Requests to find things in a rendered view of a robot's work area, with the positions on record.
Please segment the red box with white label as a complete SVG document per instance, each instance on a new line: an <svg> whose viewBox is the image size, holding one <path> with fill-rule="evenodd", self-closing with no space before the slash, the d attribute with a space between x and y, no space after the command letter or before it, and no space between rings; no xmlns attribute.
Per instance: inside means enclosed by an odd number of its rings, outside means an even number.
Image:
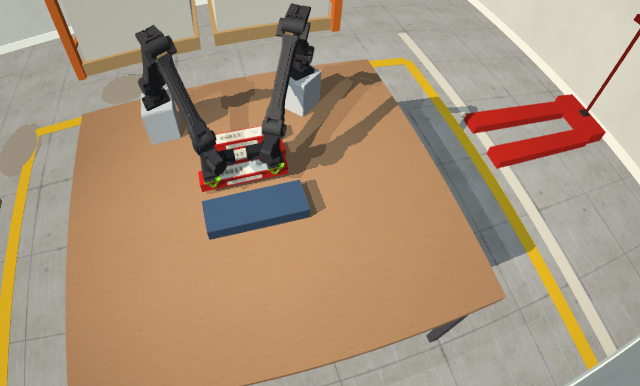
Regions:
<svg viewBox="0 0 640 386"><path fill-rule="evenodd" d="M216 135L216 144L214 147L217 151L224 149L238 149L248 145L262 143L264 135L261 135L261 126L240 129Z"/></svg>

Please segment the red welding electrode box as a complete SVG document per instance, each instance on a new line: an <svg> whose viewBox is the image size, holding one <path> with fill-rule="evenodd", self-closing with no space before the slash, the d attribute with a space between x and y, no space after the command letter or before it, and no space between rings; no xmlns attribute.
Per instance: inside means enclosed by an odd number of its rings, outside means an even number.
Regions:
<svg viewBox="0 0 640 386"><path fill-rule="evenodd" d="M286 149L285 149L285 147L284 147L284 144L283 144L282 139L280 139L280 149L281 149L281 152L282 152L282 153L284 153L285 158L286 158ZM240 162L249 161L249 160L247 160L247 158L246 158L247 156L246 156L246 149L245 149L245 147L243 147L243 148L239 148L239 149L235 149L235 150L234 150L234 154L235 154L235 159L236 159L236 162L235 162L234 164L236 164L236 163L240 163Z"/></svg>

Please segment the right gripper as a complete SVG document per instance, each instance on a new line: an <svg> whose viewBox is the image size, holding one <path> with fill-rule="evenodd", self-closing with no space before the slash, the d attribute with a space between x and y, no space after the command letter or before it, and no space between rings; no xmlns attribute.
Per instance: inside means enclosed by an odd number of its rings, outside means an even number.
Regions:
<svg viewBox="0 0 640 386"><path fill-rule="evenodd" d="M203 165L201 164L203 179L206 179L206 180L204 180L204 183L207 184L207 185L210 185L212 188L216 187L217 184L221 180L220 175L215 175L213 172L210 171L210 168L207 166L206 163L204 163L202 161L201 161L201 163L203 163ZM209 177L211 177L211 178L209 178ZM210 182L215 182L215 184L213 185Z"/></svg>

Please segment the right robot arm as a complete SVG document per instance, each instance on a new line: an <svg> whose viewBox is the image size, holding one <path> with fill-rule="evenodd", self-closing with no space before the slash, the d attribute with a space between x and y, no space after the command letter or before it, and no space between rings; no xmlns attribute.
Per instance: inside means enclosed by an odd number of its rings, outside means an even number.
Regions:
<svg viewBox="0 0 640 386"><path fill-rule="evenodd" d="M175 68L172 55L177 53L177 50L171 37L169 35L165 37L155 25L135 33L135 37L140 45L143 45L141 47L143 74L138 80L138 84L147 97L147 99L142 98L146 110L150 111L170 101L163 88L166 84L185 121L194 151L200 156L201 161L207 164L211 172L213 171L215 175L222 174L227 165L233 165L236 162L234 150L231 148L217 151L214 147L217 140L216 135L207 128L197 113ZM169 54L157 59L158 55L166 51Z"/></svg>

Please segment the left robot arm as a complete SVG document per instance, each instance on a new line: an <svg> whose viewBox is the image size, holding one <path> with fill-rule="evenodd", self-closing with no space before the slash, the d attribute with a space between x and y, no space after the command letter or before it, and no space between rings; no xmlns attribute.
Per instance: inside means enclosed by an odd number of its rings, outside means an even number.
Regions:
<svg viewBox="0 0 640 386"><path fill-rule="evenodd" d="M310 29L310 23L307 21L310 11L310 6L291 3L285 18L279 19L276 36L282 37L282 49L271 101L266 110L264 123L262 123L261 135L264 135L264 138L262 143L245 146L246 156L252 162L258 158L262 163L271 164L275 159L280 139L285 135L285 99L290 77L297 81L315 72L315 69L311 66L308 71L308 66L312 62L314 54L314 46L309 46L307 42ZM298 20L299 17L301 17L301 20ZM293 33L293 35L285 34L285 32ZM292 61L292 59L294 60Z"/></svg>

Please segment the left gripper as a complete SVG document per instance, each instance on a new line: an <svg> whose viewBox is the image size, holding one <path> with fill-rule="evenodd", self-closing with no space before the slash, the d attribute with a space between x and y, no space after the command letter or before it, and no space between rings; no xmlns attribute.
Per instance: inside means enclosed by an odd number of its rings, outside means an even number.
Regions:
<svg viewBox="0 0 640 386"><path fill-rule="evenodd" d="M275 159L273 160L273 162L271 164L267 164L267 168L273 174L278 174L278 172L284 166L285 166L284 165L284 159L283 159L282 152L281 152L280 145L279 145L279 147L277 148L276 154L275 154ZM276 172L274 171L275 168L278 168Z"/></svg>

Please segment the red box of welding electrodes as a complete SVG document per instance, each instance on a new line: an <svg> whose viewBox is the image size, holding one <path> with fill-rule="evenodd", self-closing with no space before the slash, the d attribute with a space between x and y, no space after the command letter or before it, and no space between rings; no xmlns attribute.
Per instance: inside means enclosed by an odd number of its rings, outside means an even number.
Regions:
<svg viewBox="0 0 640 386"><path fill-rule="evenodd" d="M262 163L259 159L256 159L253 162L245 161L236 163L232 166L227 165L227 169L222 174L220 174L220 182L214 188L204 183L202 171L199 171L198 174L202 192L288 174L288 164L285 155L282 154L282 156L285 166L278 172L278 174L273 174L271 171L269 171L267 168L267 164Z"/></svg>

